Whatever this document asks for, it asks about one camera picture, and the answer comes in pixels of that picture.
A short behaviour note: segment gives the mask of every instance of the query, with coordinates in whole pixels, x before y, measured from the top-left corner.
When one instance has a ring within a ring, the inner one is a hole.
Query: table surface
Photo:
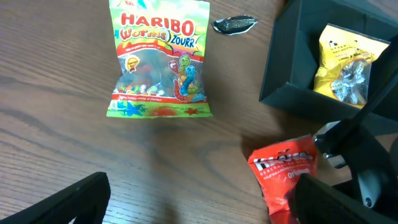
[[[370,1],[397,17],[393,0]],[[0,218],[103,171],[112,190],[104,223],[267,222],[246,157],[322,124],[258,102],[284,2],[210,2],[211,21],[259,19],[234,37],[208,29],[214,117],[134,120],[105,116],[120,69],[106,0],[1,1]],[[327,170],[320,165],[329,184],[349,178]]]

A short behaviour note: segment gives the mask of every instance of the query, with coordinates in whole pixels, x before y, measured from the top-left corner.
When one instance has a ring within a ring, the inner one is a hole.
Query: black box
[[[312,91],[319,67],[319,37],[328,23],[391,41],[372,63],[369,97],[398,68],[398,23],[365,0],[291,0],[272,31],[260,101],[327,123],[359,109]],[[398,86],[364,125],[375,135],[398,132]]]

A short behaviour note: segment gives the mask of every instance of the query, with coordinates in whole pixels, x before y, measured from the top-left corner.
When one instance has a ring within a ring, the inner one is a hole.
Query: red maltesers bag
[[[297,223],[290,214],[300,174],[317,174],[317,149],[310,135],[255,150],[248,163],[257,177],[273,224]]]

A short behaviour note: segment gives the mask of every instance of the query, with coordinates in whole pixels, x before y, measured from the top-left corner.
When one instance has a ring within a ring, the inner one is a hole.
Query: black device
[[[361,124],[398,82],[398,70],[376,90],[362,110],[315,137],[324,158],[348,166],[352,180],[333,187],[308,174],[297,182],[292,211],[301,223],[398,223],[398,141],[389,154]]]
[[[96,172],[43,201],[15,213],[0,224],[100,224],[111,196],[108,177]]]

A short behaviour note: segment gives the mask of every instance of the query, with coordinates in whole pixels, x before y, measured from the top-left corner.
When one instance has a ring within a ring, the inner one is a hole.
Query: black plastic object
[[[398,224],[352,199],[351,184],[349,181],[330,187],[311,175],[302,174],[290,207],[305,224]]]
[[[369,98],[398,68],[398,23],[364,0],[291,0],[275,20],[260,100],[328,123],[359,109],[312,91],[319,67],[319,37],[328,23],[388,40],[372,63]],[[398,87],[364,121],[373,135],[398,132]]]
[[[361,125],[397,82],[398,70],[353,118],[315,137],[315,145],[326,157],[342,156],[352,180],[332,188],[301,175],[291,206],[302,223],[398,223],[398,180],[392,166],[396,161],[390,158],[395,155]]]
[[[96,172],[43,201],[11,215],[0,224],[23,223],[102,223],[111,196],[104,172]]]
[[[225,35],[235,35],[249,31],[257,22],[258,20],[251,16],[234,16],[215,21],[213,28],[215,31]]]

